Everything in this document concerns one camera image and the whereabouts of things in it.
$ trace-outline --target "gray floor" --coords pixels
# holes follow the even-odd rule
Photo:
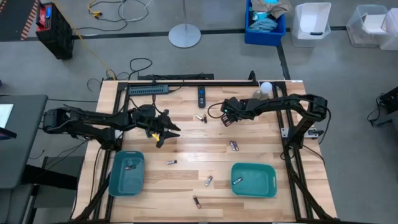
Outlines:
[[[96,21],[86,13],[88,0],[59,0],[63,12],[77,27],[97,26],[114,28],[114,24]],[[242,29],[245,2],[243,0],[187,1],[188,20],[202,30]],[[293,5],[303,0],[291,0]],[[331,0],[331,26],[345,26],[358,4],[383,4],[398,7],[394,0]],[[125,16],[139,17],[142,9],[130,3]],[[104,17],[116,19],[117,6],[100,6]],[[125,30],[111,33],[164,32],[183,22],[181,1],[154,0],[150,15],[141,22],[129,24]],[[292,15],[287,16],[287,27]],[[32,29],[29,36],[35,36]],[[85,35],[104,34],[83,30]],[[87,40],[87,44],[115,69],[128,71],[129,61],[148,57],[154,64],[142,72],[147,74],[214,73],[217,79],[247,78],[254,70],[261,79],[283,79],[275,47],[246,45],[243,34],[203,35],[198,45],[190,49],[172,46],[167,37]],[[397,86],[398,52],[379,49],[359,49],[351,46],[345,31],[332,31],[324,44],[315,49],[298,49],[292,45],[290,33],[282,39],[285,57],[292,79],[303,80],[307,93],[324,96],[332,111],[330,130],[322,144],[326,171],[338,216],[343,220],[395,223],[398,219],[398,141],[397,131],[390,125],[372,128],[366,121],[375,108],[375,98]],[[99,86],[91,83],[93,92],[86,89],[89,78],[104,77],[103,66],[75,42],[72,60],[55,60],[39,42],[0,43],[0,79],[4,86],[0,94],[45,93],[50,98],[95,100]],[[140,68],[145,63],[136,63]],[[47,109],[62,106],[49,101]],[[95,103],[68,103],[85,110],[94,110]],[[45,149],[45,156],[55,157],[61,151],[79,143],[68,136],[54,136],[39,132],[32,157]],[[73,156],[81,157],[85,147]],[[58,169],[70,169],[79,159],[60,164]],[[43,157],[30,160],[41,166]],[[46,203],[49,195],[60,203]],[[40,209],[35,223],[64,221],[68,218],[73,192],[43,189],[39,197]]]

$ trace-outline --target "blue bin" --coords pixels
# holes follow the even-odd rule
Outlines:
[[[285,15],[281,15],[278,18],[278,26],[272,32],[252,31],[249,30],[249,7],[251,7],[251,1],[246,0],[244,42],[247,44],[278,46],[281,38],[286,34]]]

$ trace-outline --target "teal tray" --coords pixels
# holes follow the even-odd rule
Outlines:
[[[243,180],[233,184],[240,177]],[[231,171],[231,189],[236,195],[275,197],[278,189],[276,171],[267,164],[235,163]]]
[[[144,183],[145,160],[138,151],[120,151],[113,160],[109,193],[113,197],[135,196],[141,193]]]

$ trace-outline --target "remote control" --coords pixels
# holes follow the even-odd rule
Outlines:
[[[204,86],[198,86],[198,106],[200,108],[206,107],[206,92]]]

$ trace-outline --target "wooden tabletop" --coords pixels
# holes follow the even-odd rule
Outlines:
[[[96,111],[113,112],[117,84],[118,82],[103,83]],[[286,81],[286,85],[288,94],[305,94],[302,82]],[[206,106],[233,96],[237,99],[251,98],[257,89],[251,86],[207,86]],[[123,150],[144,153],[144,186],[136,197],[114,199],[111,221],[295,221],[285,162],[280,159],[282,144],[276,112],[263,113],[254,121],[239,121],[229,127],[225,127],[220,119],[207,116],[208,123],[205,124],[195,117],[196,114],[203,115],[207,112],[207,108],[198,107],[197,97],[195,86],[182,87],[174,93],[157,96],[156,106],[160,110],[169,109],[172,122],[181,129],[179,138],[166,140],[160,149],[155,147],[155,140],[148,139],[142,129],[136,128],[124,134]],[[135,96],[133,99],[137,105],[152,102],[151,96]],[[220,106],[215,106],[212,110],[214,116],[219,115],[219,110]],[[294,111],[292,114],[297,124],[301,117]],[[231,150],[230,140],[237,142],[238,152]],[[304,144],[320,153],[317,140],[306,139]],[[99,146],[96,141],[88,144],[73,217],[79,215],[90,201],[93,167]],[[300,152],[309,191],[325,211],[335,217],[335,206],[322,161],[306,149],[301,149]],[[104,151],[101,150],[96,166],[94,192],[100,179],[103,156]],[[114,152],[108,172],[111,171],[113,157]],[[177,164],[166,164],[166,161],[174,159],[178,160]],[[237,162],[272,165],[277,172],[276,197],[250,198],[232,193],[231,168]],[[205,182],[209,175],[213,176],[213,180],[206,187]],[[297,192],[302,216],[305,217],[302,194],[299,189]],[[198,197],[201,209],[197,209],[193,195]],[[107,198],[108,191],[102,200],[100,218],[104,217]]]

